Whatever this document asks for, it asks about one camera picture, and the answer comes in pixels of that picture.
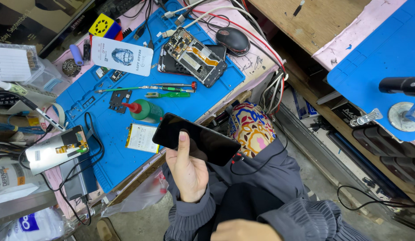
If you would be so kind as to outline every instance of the white plastic bag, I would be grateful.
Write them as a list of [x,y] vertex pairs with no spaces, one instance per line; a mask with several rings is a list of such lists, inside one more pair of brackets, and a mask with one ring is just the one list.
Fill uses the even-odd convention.
[[156,204],[167,193],[168,187],[169,183],[167,183],[160,167],[125,200],[119,204],[107,207],[102,212],[102,217],[109,217],[118,212],[135,212]]
[[48,241],[64,234],[64,222],[53,208],[46,208],[10,222],[0,231],[0,241]]

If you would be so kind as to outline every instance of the blue silicone repair mat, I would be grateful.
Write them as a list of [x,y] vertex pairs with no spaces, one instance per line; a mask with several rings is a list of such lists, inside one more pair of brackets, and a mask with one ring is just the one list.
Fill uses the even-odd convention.
[[[168,1],[165,6],[170,11],[182,8],[176,0]],[[161,19],[164,13],[165,11],[159,8],[151,14],[148,20],[148,26],[154,42],[154,57],[151,65],[158,63],[160,48],[168,40],[163,39],[161,35],[157,36],[157,33],[169,29],[176,29],[176,25],[173,23],[175,21],[174,18],[167,20]],[[188,30],[202,43],[215,44],[198,24],[192,25]],[[134,33],[135,31],[123,41],[140,46],[143,45],[143,42],[149,42],[150,37],[147,30],[145,30],[144,34],[137,41],[133,39]],[[110,70],[102,78],[99,78],[96,74],[99,66],[93,66],[57,98],[57,103],[63,107],[67,121],[70,122],[68,128],[75,125],[82,125],[87,133],[87,128],[85,128],[84,124],[84,113],[89,112],[92,115],[94,129],[105,146],[103,159],[95,164],[93,169],[105,193],[111,191],[153,155],[150,152],[137,151],[124,147],[129,132],[126,127],[129,127],[132,121],[134,123],[151,126],[157,126],[158,124],[137,121],[130,116],[128,109],[126,109],[124,114],[108,109],[112,92],[94,93],[94,90],[143,86],[165,82],[191,84],[192,81],[197,81],[197,92],[191,93],[191,97],[189,98],[163,97],[160,99],[146,99],[144,96],[147,92],[166,92],[162,90],[136,89],[132,90],[129,101],[133,102],[137,99],[146,99],[162,107],[164,112],[172,112],[190,121],[195,121],[245,79],[245,76],[239,68],[228,57],[226,58],[226,63],[228,68],[221,78],[210,88],[206,88],[192,76],[160,73],[157,71],[157,66],[151,68],[151,73],[148,77],[127,73],[114,83],[110,79],[114,72],[113,70]],[[99,150],[99,146],[93,138],[89,139],[88,144],[90,154],[96,153]]]
[[415,0],[408,0],[360,43],[328,74],[328,83],[351,102],[371,112],[378,108],[383,127],[403,141],[415,139],[415,132],[394,128],[387,119],[398,102],[415,103],[415,97],[378,90],[385,77],[415,76]]

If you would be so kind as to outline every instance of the black mouse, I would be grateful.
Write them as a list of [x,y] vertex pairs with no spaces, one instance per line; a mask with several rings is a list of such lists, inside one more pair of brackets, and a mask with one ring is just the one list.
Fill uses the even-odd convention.
[[216,41],[227,47],[233,55],[243,56],[251,46],[248,37],[233,27],[222,27],[216,32]]

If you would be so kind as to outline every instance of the hand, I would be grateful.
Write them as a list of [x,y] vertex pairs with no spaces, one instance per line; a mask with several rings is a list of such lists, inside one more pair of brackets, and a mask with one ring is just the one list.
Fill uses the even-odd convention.
[[184,202],[199,202],[209,181],[206,163],[189,156],[190,139],[186,132],[179,132],[178,151],[167,148],[166,162]]
[[218,224],[210,241],[282,241],[279,234],[268,224],[234,219]]

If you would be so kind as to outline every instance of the metal clamp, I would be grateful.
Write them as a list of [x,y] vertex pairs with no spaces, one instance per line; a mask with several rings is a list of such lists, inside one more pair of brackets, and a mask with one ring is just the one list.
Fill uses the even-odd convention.
[[383,115],[380,113],[380,110],[375,108],[373,111],[371,111],[368,114],[365,114],[363,116],[359,116],[358,118],[352,119],[350,121],[350,125],[353,126],[353,127],[361,126],[361,125],[366,124],[370,121],[378,120],[378,119],[381,119],[381,118],[383,118]]

